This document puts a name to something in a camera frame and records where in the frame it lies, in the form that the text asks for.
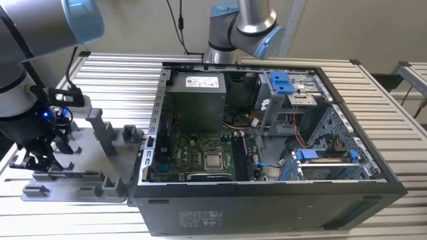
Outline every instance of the cable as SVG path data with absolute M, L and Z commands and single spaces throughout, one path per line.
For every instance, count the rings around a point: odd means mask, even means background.
M 70 122 L 65 123 L 65 124 L 55 124 L 57 126 L 65 127 L 69 126 L 70 124 L 73 124 L 74 119 L 75 119 L 75 115 L 74 112 L 69 109 L 69 107 L 63 106 L 61 107 L 61 115 L 66 117 L 66 114 L 70 113 Z
M 182 40 L 182 38 L 181 38 L 179 29 L 178 29 L 178 27 L 177 27 L 175 15 L 174 15 L 174 11 L 173 11 L 173 7 L 171 7 L 170 0 L 166 0 L 166 2 L 167 2 L 167 6 L 169 6 L 169 11 L 170 11 L 170 13 L 171 13 L 173 21 L 174 21 L 174 27 L 175 27 L 175 32 L 177 32 L 178 41 L 179 41 L 182 47 L 185 48 L 185 51 L 186 51 L 186 54 L 187 54 L 187 53 L 189 53 L 189 50 L 187 50 L 186 45 L 185 45 L 185 43 L 183 43 L 183 40 Z
M 174 11 L 173 11 L 170 0 L 166 0 L 166 2 L 167 2 L 167 6 L 169 6 L 169 10 L 170 10 L 171 16 L 173 16 L 177 37 L 178 37 L 178 40 L 179 40 L 179 43 L 181 43 L 182 47 L 185 48 L 185 54 L 186 55 L 201 55 L 202 56 L 202 60 L 203 60 L 205 53 L 190 52 L 189 49 L 187 49 L 187 46 L 186 46 L 186 41 L 185 41 L 183 0 L 179 0 L 178 27 L 177 27 L 177 20 L 175 20 L 175 15 L 174 15 Z
M 408 100 L 408 97 L 409 97 L 409 95 L 410 95 L 412 90 L 413 90 L 413 86 L 412 86 L 412 87 L 409 88 L 409 90 L 408 90 L 408 93 L 406 93 L 405 98 L 404 98 L 404 100 L 402 100 L 401 106 L 404 106 L 404 104 L 406 103 L 406 100 Z
M 276 169 L 281 169 L 282 168 L 281 166 L 274 166 L 274 165 L 269 165 L 269 167 L 273 167 Z
M 297 137 L 297 141 L 298 143 L 302 145 L 304 148 L 308 148 L 308 145 L 305 143 L 301 131 L 300 131 L 300 127 L 298 127 L 298 123 L 297 123 L 297 117 L 296 117 L 296 113 L 293 114 L 293 118 L 294 118 L 294 125 L 296 125 L 296 137 Z
M 78 53 L 78 48 L 79 48 L 79 46 L 75 46 L 74 49 L 73 49 L 70 64 L 69 64 L 67 71 L 66 71 L 66 79 L 67 79 L 67 82 L 69 82 L 71 88 L 78 88 L 77 85 L 74 84 L 73 80 L 70 79 L 70 71 L 73 69 L 75 56 L 77 56 L 77 53 Z
M 414 115 L 414 119 L 417 119 L 417 117 L 420 116 L 420 114 L 421 114 L 421 112 L 422 112 L 422 109 L 424 109 L 424 107 L 421 106 L 420 108 L 418 108 L 418 110 L 417 110 L 417 112 L 416 112 L 416 115 Z
M 250 127 L 238 127 L 238 126 L 231 126 L 230 124 L 227 124 L 225 121 L 222 122 L 222 124 L 225 124 L 229 128 L 231 129 L 237 129 L 237 130 L 244 130 L 244 129 L 249 129 Z

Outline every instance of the blue plastic clip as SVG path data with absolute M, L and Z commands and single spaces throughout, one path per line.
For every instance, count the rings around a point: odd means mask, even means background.
M 357 163 L 358 162 L 358 160 L 360 160 L 360 155 L 358 155 L 358 152 L 357 152 L 357 150 L 354 150 L 354 149 L 350 149 L 350 158 L 352 158 L 352 162 L 353 163 Z
M 261 162 L 261 161 L 257 161 L 256 164 L 260 166 L 265 166 L 265 167 L 270 166 L 270 164 L 268 162 Z
M 272 71 L 270 82 L 274 86 L 274 92 L 277 94 L 294 94 L 294 86 L 286 72 Z

